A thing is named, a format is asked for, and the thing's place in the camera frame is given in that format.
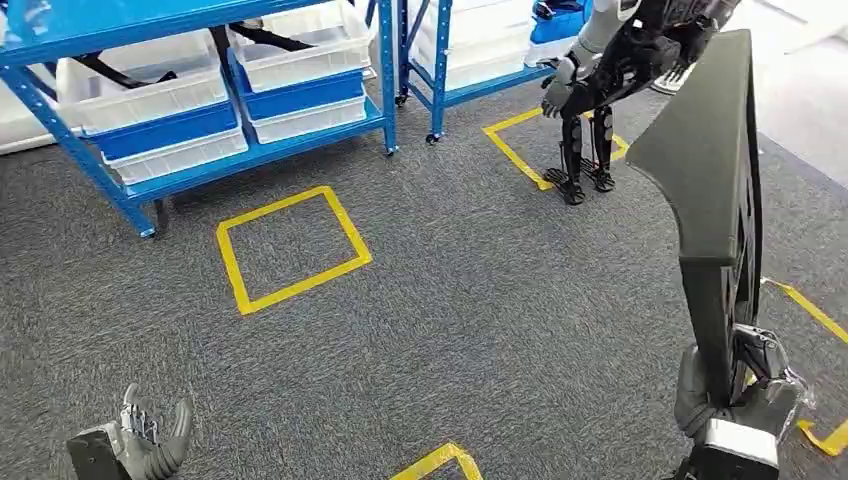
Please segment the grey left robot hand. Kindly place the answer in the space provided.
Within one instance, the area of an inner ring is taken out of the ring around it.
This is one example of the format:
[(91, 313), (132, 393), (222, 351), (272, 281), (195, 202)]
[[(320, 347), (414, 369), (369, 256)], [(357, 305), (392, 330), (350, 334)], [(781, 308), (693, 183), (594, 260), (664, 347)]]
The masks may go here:
[(130, 384), (119, 418), (78, 432), (65, 441), (79, 479), (171, 479), (187, 458), (192, 438), (194, 405), (180, 399), (170, 436), (162, 439), (159, 422)]

